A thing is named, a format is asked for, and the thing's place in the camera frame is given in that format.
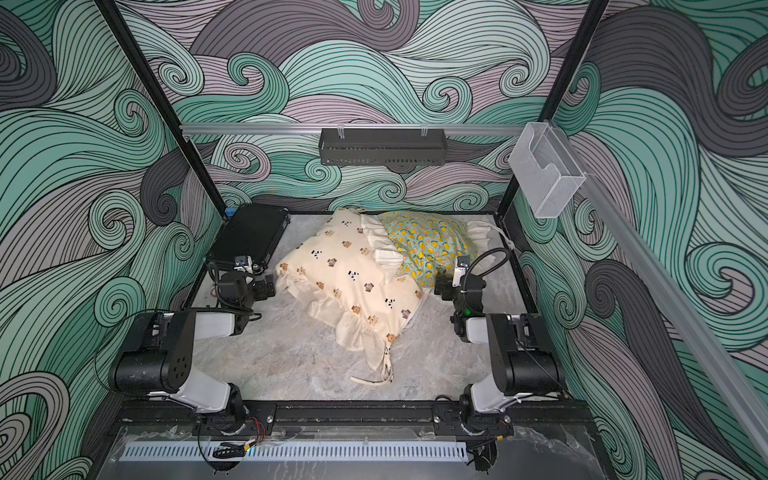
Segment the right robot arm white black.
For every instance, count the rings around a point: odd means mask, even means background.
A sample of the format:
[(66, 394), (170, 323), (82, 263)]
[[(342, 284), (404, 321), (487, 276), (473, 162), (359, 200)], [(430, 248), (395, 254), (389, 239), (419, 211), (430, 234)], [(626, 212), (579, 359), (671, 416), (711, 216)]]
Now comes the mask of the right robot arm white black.
[(554, 353), (541, 347), (530, 314), (485, 313), (481, 277), (440, 274), (434, 293), (454, 307), (454, 333), (468, 344), (486, 346), (490, 373), (469, 385), (460, 396), (464, 424), (481, 416), (500, 415), (525, 400), (555, 398), (565, 391)]

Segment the lemon print teal pillow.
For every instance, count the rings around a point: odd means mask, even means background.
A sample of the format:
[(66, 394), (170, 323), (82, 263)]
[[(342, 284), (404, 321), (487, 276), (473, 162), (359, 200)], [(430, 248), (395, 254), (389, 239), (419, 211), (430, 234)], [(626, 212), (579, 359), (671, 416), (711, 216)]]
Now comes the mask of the lemon print teal pillow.
[(492, 233), (500, 231), (485, 221), (422, 212), (387, 212), (377, 220), (396, 253), (396, 275), (411, 277), (423, 289), (432, 289), (439, 274), (451, 274), (458, 257), (478, 259), (490, 249)]

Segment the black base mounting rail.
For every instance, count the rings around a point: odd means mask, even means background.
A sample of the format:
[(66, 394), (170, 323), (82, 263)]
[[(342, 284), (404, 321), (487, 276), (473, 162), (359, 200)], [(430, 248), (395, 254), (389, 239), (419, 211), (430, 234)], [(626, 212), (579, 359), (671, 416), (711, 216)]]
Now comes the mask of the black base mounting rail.
[(515, 426), (586, 425), (586, 404), (574, 400), (523, 401), (500, 413), (476, 413), (459, 401), (254, 401), (246, 414), (198, 414), (166, 401), (129, 401), (117, 423), (130, 426), (192, 425), (205, 435), (275, 436), (303, 427), (406, 427), (437, 436), (509, 435)]

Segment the aluminium rail right wall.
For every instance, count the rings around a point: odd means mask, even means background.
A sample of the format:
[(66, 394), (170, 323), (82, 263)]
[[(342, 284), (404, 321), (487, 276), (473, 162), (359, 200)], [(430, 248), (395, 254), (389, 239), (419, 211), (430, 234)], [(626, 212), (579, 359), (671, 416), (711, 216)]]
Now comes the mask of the aluminium rail right wall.
[(766, 459), (767, 406), (764, 401), (633, 225), (615, 208), (610, 193), (584, 164), (567, 135), (558, 131), (556, 137), (584, 178), (582, 188), (586, 196), (634, 266), (659, 310), (674, 325), (755, 450)]

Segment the cream animal print pillow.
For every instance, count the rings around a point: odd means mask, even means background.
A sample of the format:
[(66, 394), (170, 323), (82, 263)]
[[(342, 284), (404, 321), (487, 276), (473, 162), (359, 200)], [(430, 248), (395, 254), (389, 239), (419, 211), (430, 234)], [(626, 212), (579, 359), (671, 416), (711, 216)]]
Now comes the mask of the cream animal print pillow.
[(424, 290), (383, 260), (391, 243), (373, 217), (338, 210), (318, 232), (275, 265), (277, 288), (335, 330), (337, 344), (365, 354), (381, 386), (394, 380), (391, 350), (424, 298)]

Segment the black perforated wall tray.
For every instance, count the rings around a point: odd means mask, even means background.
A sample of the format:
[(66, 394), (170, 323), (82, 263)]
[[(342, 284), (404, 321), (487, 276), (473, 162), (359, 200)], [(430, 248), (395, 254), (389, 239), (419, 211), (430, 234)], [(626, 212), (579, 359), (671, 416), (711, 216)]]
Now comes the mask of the black perforated wall tray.
[(417, 166), (440, 166), (448, 143), (442, 130), (336, 130), (324, 129), (319, 144), (321, 163), (327, 166), (384, 166), (408, 172)]

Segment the aluminium rail wall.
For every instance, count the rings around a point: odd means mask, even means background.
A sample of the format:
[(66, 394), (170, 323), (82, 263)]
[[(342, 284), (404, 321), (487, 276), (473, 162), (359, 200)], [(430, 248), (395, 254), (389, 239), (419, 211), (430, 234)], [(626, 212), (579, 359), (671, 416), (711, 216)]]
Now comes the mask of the aluminium rail wall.
[(556, 137), (584, 178), (582, 188), (586, 196), (634, 266), (659, 310), (674, 325), (755, 450), (766, 459), (767, 406), (764, 401), (633, 225), (615, 208), (610, 193), (584, 164), (567, 135), (558, 131)]
[(428, 132), (442, 130), (447, 136), (504, 137), (519, 135), (524, 127), (520, 125), (495, 124), (382, 124), (382, 123), (225, 123), (196, 122), (182, 123), (184, 135), (319, 135), (324, 129), (336, 130), (344, 135), (347, 130), (415, 130)]

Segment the aluminium rail back wall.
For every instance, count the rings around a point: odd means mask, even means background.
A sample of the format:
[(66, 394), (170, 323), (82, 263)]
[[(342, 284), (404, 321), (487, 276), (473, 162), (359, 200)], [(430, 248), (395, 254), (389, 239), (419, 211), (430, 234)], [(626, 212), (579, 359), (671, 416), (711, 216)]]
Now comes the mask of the aluminium rail back wall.
[(447, 136), (504, 137), (519, 135), (524, 127), (520, 125), (495, 124), (382, 124), (382, 123), (225, 123), (196, 122), (182, 123), (184, 135), (319, 135), (324, 129), (336, 130), (344, 135), (347, 130), (415, 130), (428, 132), (442, 130)]

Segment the clear acrylic wall holder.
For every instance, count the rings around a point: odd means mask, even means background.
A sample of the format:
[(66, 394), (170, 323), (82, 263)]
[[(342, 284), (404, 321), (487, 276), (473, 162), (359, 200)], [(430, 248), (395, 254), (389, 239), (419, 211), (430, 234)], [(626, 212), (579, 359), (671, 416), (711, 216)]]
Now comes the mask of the clear acrylic wall holder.
[(565, 132), (550, 122), (525, 125), (509, 165), (535, 218), (557, 218), (585, 181)]

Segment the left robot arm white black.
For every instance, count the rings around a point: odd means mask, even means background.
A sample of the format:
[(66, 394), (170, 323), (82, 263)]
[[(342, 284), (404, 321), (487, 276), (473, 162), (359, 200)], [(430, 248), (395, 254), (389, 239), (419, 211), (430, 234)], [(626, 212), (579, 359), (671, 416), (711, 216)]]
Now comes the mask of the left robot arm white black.
[(119, 394), (167, 399), (194, 413), (222, 417), (234, 431), (246, 421), (247, 407), (239, 388), (216, 380), (194, 361), (197, 341), (239, 336), (262, 315), (258, 301), (276, 295), (272, 274), (233, 270), (214, 281), (215, 307), (138, 314), (107, 373), (107, 385)]

